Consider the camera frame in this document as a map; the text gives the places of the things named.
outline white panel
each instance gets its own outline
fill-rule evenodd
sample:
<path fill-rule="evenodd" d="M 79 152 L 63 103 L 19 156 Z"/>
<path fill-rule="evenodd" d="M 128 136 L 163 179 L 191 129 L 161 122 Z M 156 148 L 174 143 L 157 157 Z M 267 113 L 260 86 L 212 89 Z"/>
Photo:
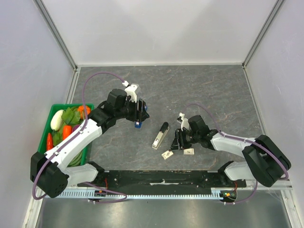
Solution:
<path fill-rule="evenodd" d="M 0 21 L 0 227 L 19 228 L 31 194 L 30 158 L 73 71 L 33 1 L 2 2 Z"/>
<path fill-rule="evenodd" d="M 290 159 L 304 211 L 304 1 L 287 0 L 247 67 L 267 134 Z"/>
<path fill-rule="evenodd" d="M 44 0 L 80 64 L 241 63 L 275 0 Z"/>

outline green plastic bin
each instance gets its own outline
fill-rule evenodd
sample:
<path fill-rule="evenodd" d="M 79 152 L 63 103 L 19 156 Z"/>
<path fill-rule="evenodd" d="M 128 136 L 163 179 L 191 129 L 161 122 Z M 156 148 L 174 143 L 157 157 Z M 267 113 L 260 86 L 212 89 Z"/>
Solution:
<path fill-rule="evenodd" d="M 47 123 L 46 126 L 44 127 L 43 134 L 39 143 L 38 147 L 38 152 L 39 153 L 45 153 L 47 150 L 47 136 L 48 133 L 51 133 L 53 130 L 51 129 L 51 120 L 55 113 L 61 109 L 66 110 L 67 108 L 72 108 L 74 106 L 81 106 L 82 104 L 54 104 L 51 107 L 51 110 L 49 111 L 48 118 L 47 118 Z M 91 110 L 94 109 L 93 104 L 86 104 L 91 108 Z M 81 157 L 81 162 L 80 165 L 84 165 L 86 162 L 86 153 L 87 153 L 87 146 L 82 150 L 82 157 Z"/>

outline carrot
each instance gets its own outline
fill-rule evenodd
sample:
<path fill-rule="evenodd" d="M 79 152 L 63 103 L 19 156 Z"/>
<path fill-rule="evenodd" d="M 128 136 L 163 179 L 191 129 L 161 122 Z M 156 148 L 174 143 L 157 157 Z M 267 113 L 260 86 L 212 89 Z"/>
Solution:
<path fill-rule="evenodd" d="M 52 138 L 52 134 L 49 133 L 47 134 L 47 151 L 49 151 L 50 149 L 52 149 L 54 146 L 53 146 L 53 138 Z"/>
<path fill-rule="evenodd" d="M 90 114 L 90 112 L 91 112 L 91 109 L 90 109 L 90 107 L 88 107 L 88 106 L 85 106 L 85 108 L 86 108 L 86 112 L 87 112 L 87 114 L 89 115 Z M 80 112 L 80 119 L 84 119 L 85 118 L 85 109 L 84 109 L 84 106 L 82 105 L 82 106 L 79 106 L 78 107 L 78 109 L 77 109 L 77 111 L 79 111 Z"/>
<path fill-rule="evenodd" d="M 66 125 L 63 127 L 62 139 L 65 140 L 72 133 L 72 126 Z"/>

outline blue object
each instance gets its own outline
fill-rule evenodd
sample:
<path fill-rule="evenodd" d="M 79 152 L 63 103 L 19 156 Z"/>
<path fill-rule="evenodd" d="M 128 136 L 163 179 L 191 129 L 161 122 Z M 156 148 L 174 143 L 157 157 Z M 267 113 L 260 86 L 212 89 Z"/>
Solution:
<path fill-rule="evenodd" d="M 142 127 L 142 122 L 135 122 L 135 127 L 136 128 L 141 128 Z"/>

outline gray floor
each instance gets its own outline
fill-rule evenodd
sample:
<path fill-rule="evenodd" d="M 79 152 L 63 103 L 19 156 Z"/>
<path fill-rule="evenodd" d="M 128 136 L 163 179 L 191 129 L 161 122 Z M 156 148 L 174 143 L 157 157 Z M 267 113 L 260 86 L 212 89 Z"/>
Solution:
<path fill-rule="evenodd" d="M 248 191 L 238 191 L 244 198 Z M 214 200 L 128 200 L 93 205 L 85 199 L 45 199 L 36 228 L 291 228 L 280 192 L 258 191 L 234 206 Z"/>
<path fill-rule="evenodd" d="M 85 80 L 99 71 L 115 72 L 129 83 L 139 84 L 148 105 L 150 119 L 141 129 L 134 123 L 120 120 L 116 126 L 93 142 L 88 156 L 105 169 L 116 170 L 215 170 L 227 161 L 242 159 L 226 152 L 215 152 L 195 145 L 195 155 L 175 152 L 167 160 L 161 157 L 171 145 L 176 118 L 189 102 L 206 105 L 215 115 L 222 130 L 244 137 L 261 134 L 257 114 L 241 66 L 115 66 L 83 67 L 76 86 L 73 103 L 81 102 Z M 124 87 L 113 76 L 98 75 L 87 84 L 87 103 L 97 106 L 107 99 L 114 88 Z M 214 128 L 207 114 L 198 107 L 190 107 L 187 117 L 200 114 Z M 158 150 L 151 148 L 161 125 L 167 121 L 170 131 Z"/>

